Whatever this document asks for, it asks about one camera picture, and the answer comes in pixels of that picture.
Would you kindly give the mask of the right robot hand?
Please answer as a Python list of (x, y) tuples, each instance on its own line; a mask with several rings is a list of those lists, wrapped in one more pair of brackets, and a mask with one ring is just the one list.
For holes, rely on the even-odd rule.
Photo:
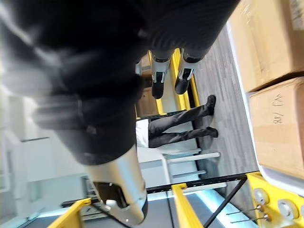
[(147, 215), (137, 157), (136, 64), (208, 53), (236, 0), (3, 0), (2, 85), (32, 98), (32, 119), (53, 130), (80, 163), (109, 215), (139, 225)]

